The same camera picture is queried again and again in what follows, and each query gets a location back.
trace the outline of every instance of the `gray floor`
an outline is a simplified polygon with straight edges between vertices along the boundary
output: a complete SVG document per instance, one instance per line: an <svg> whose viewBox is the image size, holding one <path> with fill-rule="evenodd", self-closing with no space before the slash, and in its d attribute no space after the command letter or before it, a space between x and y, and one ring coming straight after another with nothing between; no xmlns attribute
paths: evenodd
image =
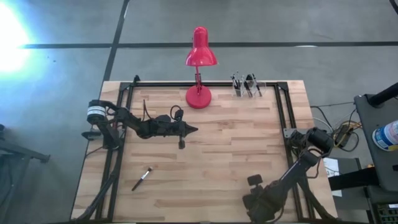
<svg viewBox="0 0 398 224"><path fill-rule="evenodd" d="M249 2L131 0L120 43L189 42L195 26L207 26L212 42L398 40L398 15L388 0ZM29 38L21 44L110 44L122 4L123 0L0 1ZM201 70L204 80L225 80L236 70L255 73L258 79L304 80L312 105L352 101L355 95L374 93L398 81L398 47L213 50L220 64ZM191 80L193 70L184 65L188 51L119 49L110 80L132 80L134 75L142 80ZM8 223L65 221L87 145L80 136L90 127L85 121L87 104L99 95L110 49L24 52L27 58L21 68L0 72L0 123L8 127L10 141L51 154L51 160L30 164ZM353 105L324 108L332 124L353 109ZM313 114L321 118L318 111ZM370 164L363 135L358 134L357 150L335 150L332 156L358 157L363 166ZM339 215L366 220L356 210L339 210Z"/></svg>

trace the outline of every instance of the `lamp shade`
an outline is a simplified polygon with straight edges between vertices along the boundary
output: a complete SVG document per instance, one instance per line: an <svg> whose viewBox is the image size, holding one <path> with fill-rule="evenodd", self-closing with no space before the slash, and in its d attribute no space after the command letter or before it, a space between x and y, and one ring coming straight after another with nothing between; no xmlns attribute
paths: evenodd
<svg viewBox="0 0 398 224"><path fill-rule="evenodd" d="M208 33L205 27L193 30L193 47L185 64L188 66L211 66L217 64L217 58L209 48Z"/></svg>

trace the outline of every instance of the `white can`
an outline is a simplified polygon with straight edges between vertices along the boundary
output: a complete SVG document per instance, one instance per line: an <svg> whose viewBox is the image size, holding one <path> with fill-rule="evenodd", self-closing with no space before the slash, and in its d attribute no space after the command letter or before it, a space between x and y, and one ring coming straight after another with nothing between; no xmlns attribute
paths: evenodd
<svg viewBox="0 0 398 224"><path fill-rule="evenodd" d="M398 120L373 131L374 143L385 151L398 150Z"/></svg>

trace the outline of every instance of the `lamp base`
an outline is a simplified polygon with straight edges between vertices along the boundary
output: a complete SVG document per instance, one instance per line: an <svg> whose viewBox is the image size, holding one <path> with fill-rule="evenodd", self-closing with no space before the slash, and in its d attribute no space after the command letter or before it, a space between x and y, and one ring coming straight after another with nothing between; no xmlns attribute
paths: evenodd
<svg viewBox="0 0 398 224"><path fill-rule="evenodd" d="M200 95L198 95L198 88L195 85L188 89L185 99L190 107L202 109L210 104L211 92L207 87L202 85Z"/></svg>

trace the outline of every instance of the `wooden table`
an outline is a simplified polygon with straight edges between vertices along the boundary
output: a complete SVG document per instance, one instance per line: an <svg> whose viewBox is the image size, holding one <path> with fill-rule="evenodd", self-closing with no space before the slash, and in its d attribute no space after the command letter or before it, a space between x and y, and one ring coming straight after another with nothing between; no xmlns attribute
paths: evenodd
<svg viewBox="0 0 398 224"><path fill-rule="evenodd" d="M116 103L119 84L105 82L101 100ZM313 127L303 81L288 84L297 127ZM183 120L199 131L189 134L186 148L179 150L178 137L141 139L133 130L127 130L115 222L249 222L242 202L242 196L250 189L246 178L261 174L265 186L287 170L273 89L263 89L263 97L237 98L232 95L232 88L210 88L211 104L202 110L187 105L186 90L134 88L131 112L135 116L142 117L142 100L146 100L151 116L169 114L171 106L180 105ZM101 145L102 140L90 142L88 152ZM105 157L106 151L100 150L86 158L72 218L82 214L98 193ZM154 171L131 192L149 166ZM308 175L314 174L314 168L308 171ZM336 217L323 163L318 178L308 181L320 203ZM301 202L306 215L302 194ZM296 220L290 191L281 221Z"/></svg>

